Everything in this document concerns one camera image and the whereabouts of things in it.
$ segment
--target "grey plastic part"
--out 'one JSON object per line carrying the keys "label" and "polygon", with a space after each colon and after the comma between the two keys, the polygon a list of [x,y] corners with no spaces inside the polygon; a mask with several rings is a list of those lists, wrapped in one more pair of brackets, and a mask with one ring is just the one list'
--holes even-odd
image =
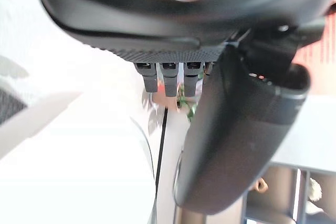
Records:
{"label": "grey plastic part", "polygon": [[172,65],[175,67],[174,69],[164,68],[164,64],[160,64],[166,97],[175,97],[177,91],[177,75],[179,73],[179,64],[172,63]]}
{"label": "grey plastic part", "polygon": [[[190,68],[189,65],[191,63],[199,64],[199,68]],[[186,97],[193,97],[195,95],[198,75],[202,73],[203,65],[203,62],[184,63],[184,95]]]}
{"label": "grey plastic part", "polygon": [[157,74],[155,63],[136,63],[134,64],[137,72],[142,75],[145,89],[148,93],[157,92]]}

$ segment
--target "white surface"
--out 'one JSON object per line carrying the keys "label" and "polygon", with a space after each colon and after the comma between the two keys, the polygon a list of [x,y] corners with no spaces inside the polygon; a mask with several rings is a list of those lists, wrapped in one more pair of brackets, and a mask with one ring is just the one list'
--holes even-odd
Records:
{"label": "white surface", "polygon": [[168,111],[157,196],[158,224],[172,224],[174,220],[173,182],[177,160],[188,128],[189,123],[185,114]]}
{"label": "white surface", "polygon": [[1,160],[0,223],[147,223],[149,147],[116,100],[102,97],[80,96]]}
{"label": "white surface", "polygon": [[310,95],[272,161],[336,173],[336,98]]}
{"label": "white surface", "polygon": [[[19,66],[10,66],[6,59]],[[118,103],[126,104],[125,114],[147,135],[157,166],[161,137],[157,122],[162,122],[163,115],[142,105],[144,85],[134,65],[69,37],[49,18],[39,0],[0,0],[0,65],[0,85],[9,86],[28,105],[57,92],[92,88],[105,90],[110,99],[119,97]]]}

